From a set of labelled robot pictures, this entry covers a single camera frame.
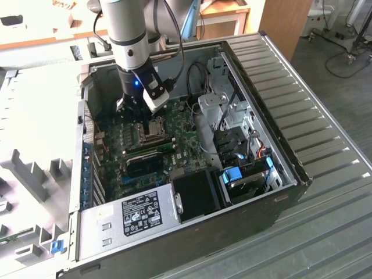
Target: gray machine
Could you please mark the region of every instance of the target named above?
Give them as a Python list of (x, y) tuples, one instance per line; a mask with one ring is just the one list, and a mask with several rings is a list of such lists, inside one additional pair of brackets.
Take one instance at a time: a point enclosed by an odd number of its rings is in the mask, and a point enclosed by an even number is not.
[[(3, 141), (0, 276), (153, 277), (270, 227), (310, 185), (229, 44), (150, 57), (141, 5), (102, 2), (115, 60), (83, 67), (66, 156), (56, 124), (52, 143), (31, 131), (37, 158), (15, 128)], [(115, 15), (141, 20), (117, 33)]]

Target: warning label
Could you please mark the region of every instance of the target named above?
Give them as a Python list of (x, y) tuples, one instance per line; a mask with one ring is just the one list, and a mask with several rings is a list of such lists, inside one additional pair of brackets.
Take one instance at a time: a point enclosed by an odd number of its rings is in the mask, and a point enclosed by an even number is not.
[(122, 206), (124, 234), (127, 237), (162, 224), (156, 191), (124, 201)]

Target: white cable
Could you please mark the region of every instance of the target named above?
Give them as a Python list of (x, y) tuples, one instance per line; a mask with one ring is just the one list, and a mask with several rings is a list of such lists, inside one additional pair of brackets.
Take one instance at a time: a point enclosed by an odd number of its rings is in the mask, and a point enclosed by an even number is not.
[(218, 153), (213, 153), (213, 152), (209, 152), (208, 150), (206, 150), (202, 144), (199, 144), (199, 147), (201, 150), (203, 150), (205, 153), (208, 153), (209, 155), (218, 155)]

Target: power cable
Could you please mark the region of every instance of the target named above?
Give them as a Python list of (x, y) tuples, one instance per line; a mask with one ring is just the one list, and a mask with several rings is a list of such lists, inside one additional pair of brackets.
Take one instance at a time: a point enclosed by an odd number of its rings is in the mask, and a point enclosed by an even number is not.
[(323, 0), (323, 4), (322, 4), (321, 8), (323, 9), (323, 16), (324, 16), (325, 26), (327, 26), (327, 32), (329, 32), (330, 29), (328, 28), (328, 22), (327, 22), (327, 19), (326, 19), (326, 14), (324, 13), (324, 0)]
[(350, 74), (350, 75), (348, 75), (348, 76), (340, 76), (339, 74), (335, 74), (335, 73), (334, 73), (334, 72), (333, 72), (333, 71), (328, 67), (328, 63), (329, 63), (331, 60), (333, 60), (334, 58), (336, 58), (336, 57), (338, 57), (338, 56), (340, 56), (340, 55), (342, 55), (342, 54), (344, 54), (344, 53), (345, 53), (345, 51), (342, 51), (342, 52), (340, 52), (340, 53), (338, 53), (338, 54), (336, 54), (336, 55), (334, 55), (334, 56), (328, 58), (328, 59), (326, 60), (326, 62), (324, 63), (324, 66), (325, 66), (325, 68), (327, 69), (327, 71), (330, 72), (330, 74), (332, 74), (332, 75), (335, 76), (335, 77), (344, 78), (344, 79), (346, 79), (346, 78), (351, 78), (351, 77), (355, 76), (356, 74), (358, 74), (358, 72), (362, 71), (363, 69), (365, 69), (366, 67), (368, 67), (368, 66), (370, 65), (370, 62), (367, 62), (363, 67), (361, 67), (360, 69), (356, 70), (354, 73), (352, 73), (352, 74)]
[(95, 31), (95, 27), (97, 25), (97, 21), (98, 19), (102, 16), (102, 10), (100, 10), (98, 13), (97, 13), (97, 16), (95, 17), (94, 19), (94, 22), (93, 22), (93, 34), (94, 36), (99, 39), (99, 41), (102, 43), (105, 51), (110, 51), (111, 50), (111, 45), (106, 41), (104, 40), (100, 35), (97, 34), (97, 32)]

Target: black cable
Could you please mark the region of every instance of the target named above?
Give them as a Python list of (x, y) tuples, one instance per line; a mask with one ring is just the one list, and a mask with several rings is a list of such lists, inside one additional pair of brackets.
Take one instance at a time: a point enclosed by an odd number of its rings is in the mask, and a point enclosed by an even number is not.
[(230, 100), (228, 101), (228, 104), (227, 104), (227, 107), (225, 109), (225, 111), (223, 112), (222, 114), (222, 117), (221, 117), (221, 120), (220, 120), (220, 123), (217, 127), (217, 131), (219, 131), (221, 129), (221, 125), (222, 125), (222, 122), (223, 120), (225, 119), (226, 115), (227, 115), (227, 112), (228, 112), (228, 107), (233, 103), (233, 100), (237, 94), (238, 90), (237, 90), (237, 84), (235, 83), (235, 88), (234, 88), (234, 92), (232, 93), (232, 96), (230, 98)]
[(193, 66), (197, 67), (199, 69), (200, 73), (203, 73), (203, 71), (204, 71), (206, 83), (207, 83), (207, 80), (208, 80), (208, 70), (207, 70), (207, 68), (201, 62), (194, 61), (190, 65), (190, 67), (188, 68), (187, 74), (186, 74), (187, 95), (189, 97), (192, 97), (191, 86), (190, 86), (190, 73), (191, 73), (191, 68)]
[(110, 51), (111, 50), (111, 45), (105, 41), (104, 39), (102, 39), (102, 37), (100, 35), (97, 34), (97, 32), (95, 31), (95, 26), (97, 25), (97, 21), (98, 19), (102, 16), (102, 10), (100, 10), (98, 13), (97, 13), (97, 16), (95, 17), (94, 19), (94, 23), (93, 23), (93, 34), (94, 36), (100, 40), (100, 42), (102, 43), (105, 51)]
[(185, 66), (185, 55), (184, 55), (184, 47), (183, 47), (183, 43), (182, 43), (182, 38), (181, 38), (181, 31), (180, 31), (180, 28), (177, 24), (177, 20), (176, 20), (176, 17), (174, 16), (174, 13), (172, 12), (172, 9), (170, 8), (170, 6), (168, 5), (167, 1), (164, 0), (164, 6), (165, 8), (167, 9), (172, 21), (173, 21), (173, 24), (177, 30), (177, 33), (178, 33), (178, 39), (180, 41), (180, 45), (178, 46), (178, 51), (175, 53), (175, 56), (177, 56), (180, 52), (182, 54), (182, 65), (181, 65), (181, 69), (180, 71), (178, 72), (178, 75), (176, 75), (176, 77), (174, 78), (174, 82), (176, 83), (177, 80), (180, 78), (181, 74), (182, 74), (182, 71), (184, 69), (184, 66)]
[(368, 67), (368, 66), (370, 65), (370, 62), (367, 62), (366, 65), (364, 65), (363, 67), (361, 67), (360, 69), (356, 70), (354, 73), (352, 73), (352, 74), (350, 74), (350, 75), (348, 75), (348, 76), (340, 76), (339, 74), (335, 74), (333, 71), (331, 71), (331, 69), (329, 69), (329, 67), (328, 67), (328, 63), (329, 63), (332, 59), (334, 59), (334, 58), (336, 58), (336, 57), (338, 57), (338, 56), (340, 56), (340, 55), (342, 55), (342, 54), (344, 54), (344, 53), (345, 53), (345, 51), (342, 51), (342, 52), (340, 52), (340, 53), (338, 53), (338, 54), (336, 54), (336, 55), (334, 55), (334, 56), (328, 58), (327, 61), (326, 61), (325, 64), (324, 64), (324, 65), (325, 65), (325, 68), (327, 69), (327, 71), (330, 72), (330, 73), (331, 73), (333, 76), (335, 76), (335, 77), (339, 77), (339, 78), (351, 78), (351, 77), (355, 76), (356, 74), (358, 74), (358, 72), (362, 71), (363, 69), (365, 69), (366, 67)]
[(204, 37), (204, 34), (205, 34), (205, 23), (204, 23), (204, 18), (203, 18), (203, 15), (201, 12), (199, 12), (200, 14), (200, 18), (202, 20), (202, 25), (200, 27), (200, 37), (199, 37), (199, 40), (202, 40), (203, 37)]
[(345, 19), (345, 26), (346, 26), (346, 27), (349, 27), (349, 26), (348, 26), (348, 17), (349, 17), (349, 15), (351, 14), (351, 11), (352, 11), (353, 8), (354, 8), (355, 2), (356, 2), (356, 0), (354, 0), (353, 5), (351, 6), (351, 9), (350, 9), (350, 11), (348, 12), (348, 15), (346, 16), (346, 19)]
[(327, 19), (326, 19), (326, 14), (324, 13), (324, 0), (323, 0), (323, 4), (322, 4), (322, 9), (323, 9), (323, 16), (324, 16), (324, 21), (325, 21), (325, 26), (327, 27), (327, 32), (330, 30), (328, 28), (328, 22), (327, 22)]

